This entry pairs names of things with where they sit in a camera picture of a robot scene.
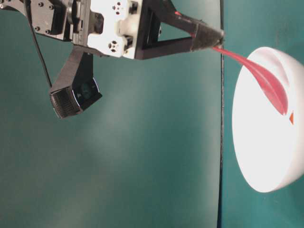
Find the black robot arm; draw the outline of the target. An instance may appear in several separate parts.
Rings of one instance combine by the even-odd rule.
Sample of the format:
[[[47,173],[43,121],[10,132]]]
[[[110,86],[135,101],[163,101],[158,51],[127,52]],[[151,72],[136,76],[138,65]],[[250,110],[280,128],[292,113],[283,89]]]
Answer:
[[[36,33],[89,53],[149,59],[220,46],[224,32],[176,10],[170,0],[3,0]]]

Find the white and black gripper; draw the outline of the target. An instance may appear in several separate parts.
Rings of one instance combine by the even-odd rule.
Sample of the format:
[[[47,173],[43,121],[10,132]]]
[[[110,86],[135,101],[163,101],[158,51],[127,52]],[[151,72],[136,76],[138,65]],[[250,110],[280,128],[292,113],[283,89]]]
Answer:
[[[193,38],[189,33],[185,38],[159,41],[162,22],[156,14],[141,15],[142,6],[141,0],[71,1],[71,42],[90,53],[139,60],[223,43],[224,38]]]

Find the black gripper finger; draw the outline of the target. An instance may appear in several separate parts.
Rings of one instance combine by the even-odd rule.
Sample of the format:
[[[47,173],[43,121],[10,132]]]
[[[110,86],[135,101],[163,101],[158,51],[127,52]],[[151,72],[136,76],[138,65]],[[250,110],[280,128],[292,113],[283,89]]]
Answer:
[[[146,6],[160,22],[189,33],[193,38],[223,38],[224,31],[215,29],[202,20],[186,16],[176,10],[171,0],[145,0]]]

